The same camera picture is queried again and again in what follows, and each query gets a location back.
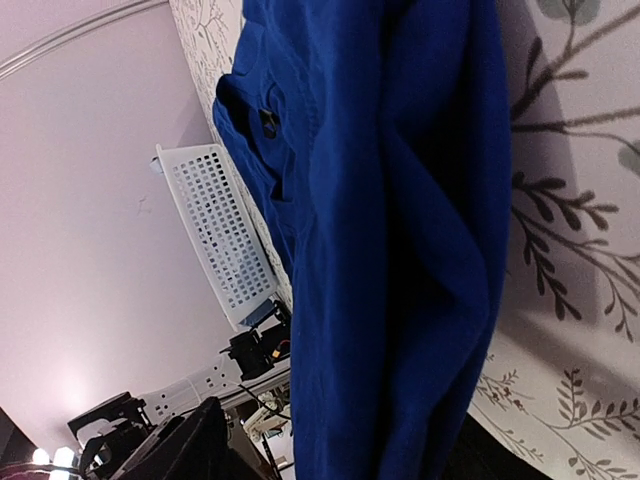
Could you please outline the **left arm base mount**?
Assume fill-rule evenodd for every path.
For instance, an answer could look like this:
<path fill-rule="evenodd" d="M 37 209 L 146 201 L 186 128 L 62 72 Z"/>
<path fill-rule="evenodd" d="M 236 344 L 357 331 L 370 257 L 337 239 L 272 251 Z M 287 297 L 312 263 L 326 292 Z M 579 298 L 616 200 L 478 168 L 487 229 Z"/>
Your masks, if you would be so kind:
<path fill-rule="evenodd" d="M 280 300 L 267 299 L 241 322 L 249 329 L 221 350 L 235 361 L 242 381 L 255 380 L 290 357 L 291 313 Z"/>

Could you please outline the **blue printed t-shirt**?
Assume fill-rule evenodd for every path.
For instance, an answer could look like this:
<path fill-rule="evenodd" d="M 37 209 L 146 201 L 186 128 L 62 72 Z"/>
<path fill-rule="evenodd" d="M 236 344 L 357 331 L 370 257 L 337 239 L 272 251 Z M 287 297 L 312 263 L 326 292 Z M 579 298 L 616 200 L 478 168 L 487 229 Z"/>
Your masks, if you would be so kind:
<path fill-rule="evenodd" d="M 434 479 L 506 272 L 491 1 L 247 1 L 215 126 L 292 286 L 300 479 Z"/>

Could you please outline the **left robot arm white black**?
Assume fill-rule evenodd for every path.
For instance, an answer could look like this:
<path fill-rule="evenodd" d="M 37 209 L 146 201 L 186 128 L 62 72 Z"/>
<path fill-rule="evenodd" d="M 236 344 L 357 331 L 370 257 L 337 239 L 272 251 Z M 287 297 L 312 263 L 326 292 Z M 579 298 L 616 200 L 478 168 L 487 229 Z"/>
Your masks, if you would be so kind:
<path fill-rule="evenodd" d="M 118 479 L 209 397 L 222 398 L 240 383 L 226 356 L 167 387 L 138 397 L 126 391 L 78 415 L 68 427 L 81 447 L 84 479 Z"/>

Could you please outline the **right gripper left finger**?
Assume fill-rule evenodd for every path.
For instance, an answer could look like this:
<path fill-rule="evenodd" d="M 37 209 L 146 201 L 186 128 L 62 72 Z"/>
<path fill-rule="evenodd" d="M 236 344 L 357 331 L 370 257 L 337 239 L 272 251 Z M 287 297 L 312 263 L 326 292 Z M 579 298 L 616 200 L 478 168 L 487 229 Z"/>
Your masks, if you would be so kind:
<path fill-rule="evenodd" d="M 248 479 L 250 466 L 228 445 L 220 401 L 207 398 L 121 479 Z"/>

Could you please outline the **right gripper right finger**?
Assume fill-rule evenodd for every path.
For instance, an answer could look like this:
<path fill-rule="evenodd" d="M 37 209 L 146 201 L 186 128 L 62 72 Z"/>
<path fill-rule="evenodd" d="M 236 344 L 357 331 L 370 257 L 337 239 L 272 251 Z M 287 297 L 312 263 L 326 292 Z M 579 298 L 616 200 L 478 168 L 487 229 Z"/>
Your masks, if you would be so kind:
<path fill-rule="evenodd" d="M 467 415 L 440 475 L 443 480 L 545 480 Z"/>

